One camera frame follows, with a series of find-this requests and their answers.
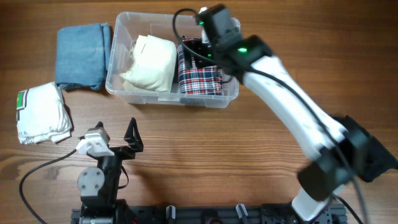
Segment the cream cloth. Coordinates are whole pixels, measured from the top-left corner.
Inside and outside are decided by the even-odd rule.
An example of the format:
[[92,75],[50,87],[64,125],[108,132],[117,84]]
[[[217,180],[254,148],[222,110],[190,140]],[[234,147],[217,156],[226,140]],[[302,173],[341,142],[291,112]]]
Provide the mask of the cream cloth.
[[120,77],[127,91],[170,92],[175,74],[177,48],[174,42],[140,35],[130,50],[133,64]]

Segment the red blue plaid cloth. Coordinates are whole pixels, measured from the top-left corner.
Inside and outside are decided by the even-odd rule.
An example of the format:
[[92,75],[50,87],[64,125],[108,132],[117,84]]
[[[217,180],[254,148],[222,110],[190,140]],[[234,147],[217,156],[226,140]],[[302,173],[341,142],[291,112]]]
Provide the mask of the red blue plaid cloth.
[[223,72],[187,51],[181,43],[178,52],[178,92],[188,95],[223,95]]

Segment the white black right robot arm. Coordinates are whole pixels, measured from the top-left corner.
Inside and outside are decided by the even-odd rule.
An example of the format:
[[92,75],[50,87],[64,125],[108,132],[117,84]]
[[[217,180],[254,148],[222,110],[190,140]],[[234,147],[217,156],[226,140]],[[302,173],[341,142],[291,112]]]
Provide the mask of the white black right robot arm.
[[301,185],[291,202],[301,222],[311,222],[333,196],[352,182],[365,223],[364,195],[356,177],[362,173],[369,139],[327,115],[292,79],[281,60],[256,35],[243,38],[228,9],[218,4],[195,13],[211,44],[202,59],[223,69],[255,93],[292,133],[311,163],[298,173]]

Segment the black cloth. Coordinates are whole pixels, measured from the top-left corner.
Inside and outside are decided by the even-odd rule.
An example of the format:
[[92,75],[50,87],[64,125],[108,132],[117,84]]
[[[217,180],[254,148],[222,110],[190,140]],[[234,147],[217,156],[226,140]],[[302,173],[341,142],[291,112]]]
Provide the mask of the black cloth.
[[397,159],[353,118],[346,115],[335,116],[333,119],[347,130],[339,147],[362,181],[370,183],[389,169],[397,169]]

